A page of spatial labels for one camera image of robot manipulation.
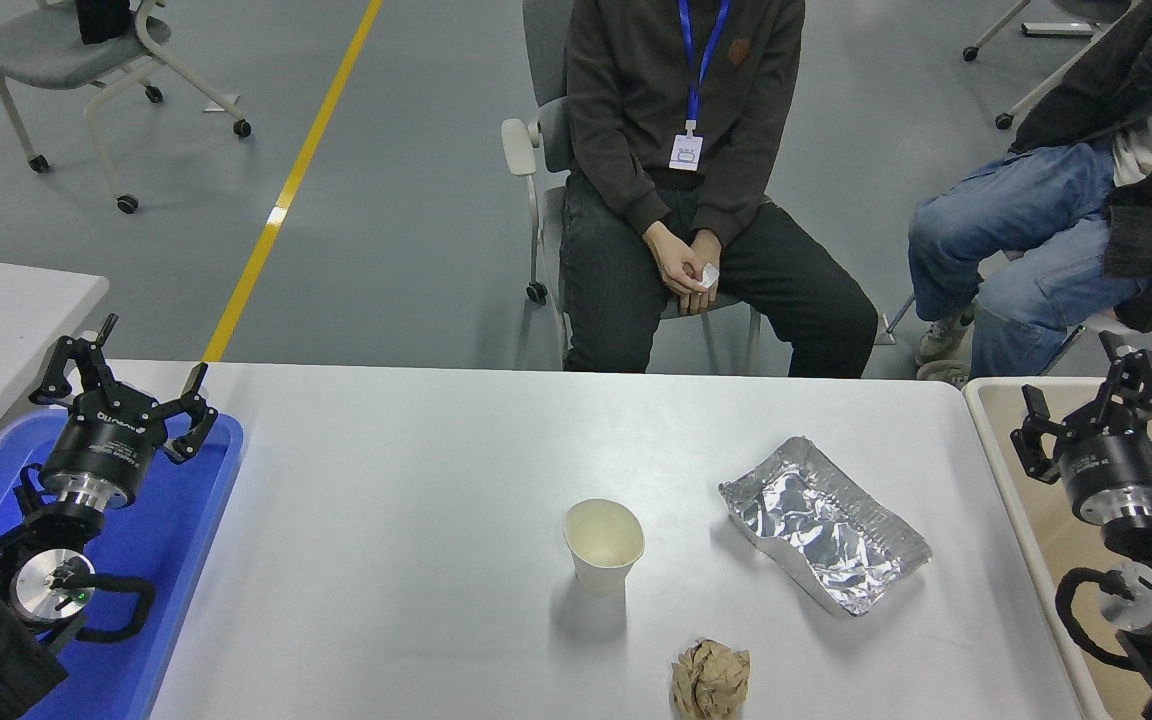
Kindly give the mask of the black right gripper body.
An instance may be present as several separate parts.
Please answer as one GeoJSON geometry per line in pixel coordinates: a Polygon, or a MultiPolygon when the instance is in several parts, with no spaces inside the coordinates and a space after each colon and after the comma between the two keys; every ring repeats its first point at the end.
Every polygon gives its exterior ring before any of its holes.
{"type": "Polygon", "coordinates": [[[1152,441],[1143,430],[1074,439],[1062,448],[1059,473],[1075,518],[1152,516],[1152,441]]]}

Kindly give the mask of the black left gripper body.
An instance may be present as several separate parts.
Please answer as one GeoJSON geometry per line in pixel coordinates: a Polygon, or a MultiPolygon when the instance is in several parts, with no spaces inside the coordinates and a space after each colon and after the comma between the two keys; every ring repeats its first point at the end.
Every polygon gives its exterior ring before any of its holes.
{"type": "Polygon", "coordinates": [[[93,477],[136,493],[145,483],[157,448],[166,442],[165,420],[145,420],[146,407],[120,401],[109,407],[99,393],[82,393],[41,468],[41,484],[61,491],[69,477],[93,477]]]}

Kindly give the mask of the person's left hand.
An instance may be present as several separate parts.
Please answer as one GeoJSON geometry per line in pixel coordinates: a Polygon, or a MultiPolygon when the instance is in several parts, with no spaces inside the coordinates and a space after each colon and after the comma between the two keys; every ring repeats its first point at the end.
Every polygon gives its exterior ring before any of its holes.
{"type": "Polygon", "coordinates": [[[679,300],[679,310],[681,314],[685,316],[708,313],[708,310],[717,305],[718,273],[719,268],[721,268],[721,242],[718,241],[717,234],[713,232],[700,229],[700,232],[695,233],[689,247],[691,247],[696,256],[696,260],[692,263],[695,268],[694,275],[707,287],[707,291],[699,293],[699,295],[681,296],[679,300]]]}

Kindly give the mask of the person's right hand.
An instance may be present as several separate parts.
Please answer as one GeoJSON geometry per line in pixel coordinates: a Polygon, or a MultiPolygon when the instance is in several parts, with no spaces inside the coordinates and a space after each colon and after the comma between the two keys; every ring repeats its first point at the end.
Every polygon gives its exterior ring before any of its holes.
{"type": "Polygon", "coordinates": [[[653,256],[660,281],[669,291],[679,296],[707,291],[707,287],[694,275],[692,263],[696,256],[691,247],[687,247],[675,233],[669,232],[666,223],[660,220],[650,223],[643,233],[643,241],[653,256]]]}

